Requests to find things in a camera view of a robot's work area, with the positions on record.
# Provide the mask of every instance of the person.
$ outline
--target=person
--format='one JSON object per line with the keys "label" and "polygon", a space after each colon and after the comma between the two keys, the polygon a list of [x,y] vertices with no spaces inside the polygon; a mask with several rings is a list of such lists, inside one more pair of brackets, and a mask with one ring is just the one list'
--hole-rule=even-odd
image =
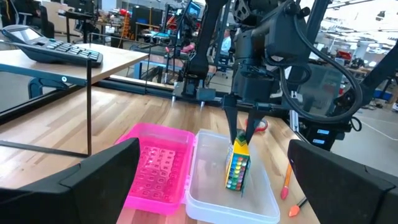
{"label": "person", "polygon": [[24,12],[33,15],[27,18],[26,25],[36,26],[40,30],[42,30],[42,34],[44,36],[46,36],[47,38],[54,38],[55,35],[54,24],[50,21],[47,21],[47,26],[42,27],[40,10],[35,8],[34,0],[15,0],[15,8],[17,9],[18,12]]}

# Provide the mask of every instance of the orange pen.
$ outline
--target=orange pen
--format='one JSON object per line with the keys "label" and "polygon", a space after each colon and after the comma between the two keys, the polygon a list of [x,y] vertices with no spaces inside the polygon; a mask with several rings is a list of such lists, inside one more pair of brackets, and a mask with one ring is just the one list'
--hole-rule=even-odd
{"label": "orange pen", "polygon": [[289,194],[289,183],[290,183],[290,175],[292,174],[292,166],[289,164],[286,170],[285,183],[282,191],[280,192],[280,197],[282,200],[285,200],[287,195]]}

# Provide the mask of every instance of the metal table frame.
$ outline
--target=metal table frame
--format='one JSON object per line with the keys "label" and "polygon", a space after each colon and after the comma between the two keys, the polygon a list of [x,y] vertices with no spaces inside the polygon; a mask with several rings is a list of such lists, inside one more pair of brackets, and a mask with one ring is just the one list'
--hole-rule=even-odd
{"label": "metal table frame", "polygon": [[[26,44],[16,44],[16,43],[11,43],[11,45],[15,46],[22,46],[26,48],[32,48],[34,49],[35,47],[26,45]],[[80,56],[74,56],[76,57],[76,60],[84,60],[86,61],[86,78],[75,78],[75,77],[68,77],[68,82],[75,82],[76,85],[80,86],[85,86],[86,87],[86,108],[87,108],[87,114],[86,114],[86,119],[87,119],[87,153],[79,153],[79,152],[71,152],[71,151],[64,151],[60,149],[52,149],[48,147],[41,147],[41,146],[34,146],[30,144],[22,144],[18,142],[10,142],[10,141],[0,141],[0,146],[6,146],[6,147],[14,147],[17,149],[25,149],[25,150],[30,150],[30,151],[36,151],[36,152],[44,152],[44,153],[49,153],[49,154],[56,154],[56,155],[62,155],[62,156],[73,156],[73,157],[79,157],[79,158],[86,158],[91,156],[92,154],[92,142],[91,142],[91,60],[89,58],[84,58]],[[36,78],[48,78],[49,80],[54,80],[54,81],[60,81],[62,82],[62,77],[60,75],[53,75],[49,72],[43,72],[39,70],[31,70],[27,68],[21,68],[21,67],[15,67],[15,66],[10,66],[10,65],[4,65],[0,64],[0,70],[4,72],[10,72],[10,73],[16,73],[16,74],[21,74],[21,75],[27,75],[31,77],[36,77]],[[26,103],[23,103],[22,105],[18,105],[16,107],[13,107],[9,110],[6,110],[5,112],[0,113],[0,123],[6,123],[12,119],[18,118],[22,116],[23,114],[26,113],[27,108],[30,108],[31,110],[40,108],[41,106],[50,103],[53,100],[57,100],[60,97],[63,97],[67,94],[70,94],[74,91],[76,91],[77,87],[73,87],[69,90],[66,90],[65,92],[55,92],[49,95],[44,95],[44,96],[39,96],[37,98],[31,99]]]}

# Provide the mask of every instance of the pink plastic tray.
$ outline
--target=pink plastic tray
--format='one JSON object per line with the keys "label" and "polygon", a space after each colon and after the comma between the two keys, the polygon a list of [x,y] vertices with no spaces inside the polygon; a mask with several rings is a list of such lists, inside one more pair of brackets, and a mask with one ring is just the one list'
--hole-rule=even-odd
{"label": "pink plastic tray", "polygon": [[116,144],[129,138],[139,138],[140,158],[124,207],[173,214],[184,196],[195,136],[188,131],[139,123]]}

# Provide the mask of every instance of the office chair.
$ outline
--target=office chair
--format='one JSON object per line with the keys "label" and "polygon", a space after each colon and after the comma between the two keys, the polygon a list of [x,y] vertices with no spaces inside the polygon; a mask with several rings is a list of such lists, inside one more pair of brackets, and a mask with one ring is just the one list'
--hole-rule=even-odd
{"label": "office chair", "polygon": [[42,22],[42,31],[41,31],[41,33],[43,35],[45,35],[43,30],[47,30],[47,27],[49,25],[49,16],[47,14],[47,8],[46,7],[39,6],[39,9],[40,9],[40,19],[41,19],[41,22]]}
{"label": "office chair", "polygon": [[26,25],[26,20],[28,16],[33,16],[30,13],[24,13],[24,12],[18,12],[17,8],[15,7],[14,0],[6,0],[9,3],[11,3],[12,8],[14,10],[14,16],[15,16],[15,24],[22,24]]}

